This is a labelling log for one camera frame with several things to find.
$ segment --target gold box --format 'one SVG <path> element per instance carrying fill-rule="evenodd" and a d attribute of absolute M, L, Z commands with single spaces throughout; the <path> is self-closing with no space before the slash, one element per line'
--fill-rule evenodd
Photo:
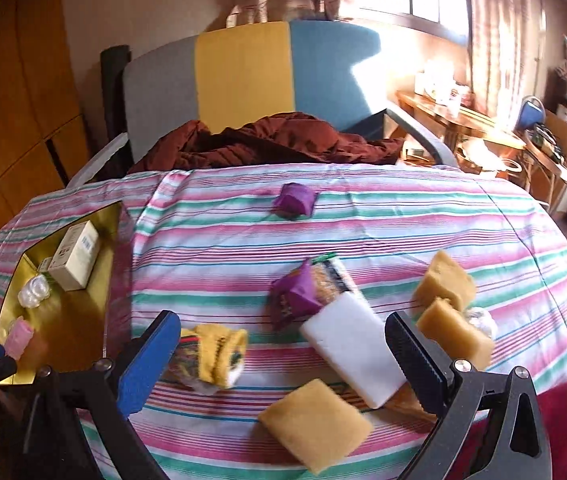
<path fill-rule="evenodd" d="M 101 248 L 85 289 L 64 290 L 51 283 L 51 295 L 36 308 L 24 308 L 17 293 L 52 256 L 66 231 L 90 220 Z M 17 362 L 17 373 L 0 384 L 31 384 L 43 365 L 59 372 L 85 370 L 99 358 L 114 358 L 131 339 L 131 266 L 134 222 L 122 202 L 115 202 L 58 229 L 19 259 L 0 311 L 0 344 L 19 316 L 35 335 Z"/>

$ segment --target red blanket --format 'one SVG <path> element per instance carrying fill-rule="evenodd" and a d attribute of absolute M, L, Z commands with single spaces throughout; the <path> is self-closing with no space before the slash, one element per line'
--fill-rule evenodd
<path fill-rule="evenodd" d="M 394 164 L 402 143 L 400 139 L 368 142 L 300 112 L 264 117 L 217 135 L 201 121 L 188 121 L 158 140 L 129 173 L 288 162 Z"/>

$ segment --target white eraser block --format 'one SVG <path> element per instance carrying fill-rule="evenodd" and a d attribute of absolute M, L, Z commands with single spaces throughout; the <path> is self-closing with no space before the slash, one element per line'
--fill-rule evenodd
<path fill-rule="evenodd" d="M 351 292 L 340 294 L 300 330 L 370 408 L 384 405 L 406 382 L 386 345 L 383 321 Z"/>

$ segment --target chair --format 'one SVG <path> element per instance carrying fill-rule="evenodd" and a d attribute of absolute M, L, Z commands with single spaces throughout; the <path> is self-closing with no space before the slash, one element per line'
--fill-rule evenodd
<path fill-rule="evenodd" d="M 106 67 L 106 72 L 114 71 Z M 111 142 L 68 187 L 85 184 L 124 146 L 132 161 L 139 161 L 186 121 L 202 120 L 219 133 L 293 110 L 369 139 L 381 138 L 388 115 L 436 164 L 456 168 L 454 155 L 434 134 L 388 102 L 385 73 L 378 33 L 351 23 L 257 23 L 165 44 L 126 64 L 125 118 L 108 123 L 126 124 L 127 131 L 109 131 Z M 106 115 L 112 117 L 113 110 Z"/>

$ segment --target chair armrest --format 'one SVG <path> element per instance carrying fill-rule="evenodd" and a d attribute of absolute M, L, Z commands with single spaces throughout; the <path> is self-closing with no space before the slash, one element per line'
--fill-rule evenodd
<path fill-rule="evenodd" d="M 420 124 L 413 116 L 405 112 L 398 105 L 388 102 L 386 114 L 395 121 L 406 133 L 412 135 L 435 159 L 436 164 L 444 164 L 458 168 L 459 163 L 450 148 L 439 140 L 428 128 Z"/>
<path fill-rule="evenodd" d="M 111 140 L 107 145 L 105 145 L 99 153 L 91 158 L 86 166 L 81 168 L 79 172 L 72 177 L 66 189 L 74 189 L 76 187 L 83 186 L 86 184 L 91 178 L 93 178 L 97 171 L 101 170 L 105 163 L 107 163 L 110 158 L 115 155 L 115 153 L 123 148 L 126 143 L 128 142 L 128 133 L 124 132 L 116 136 L 113 140 Z"/>

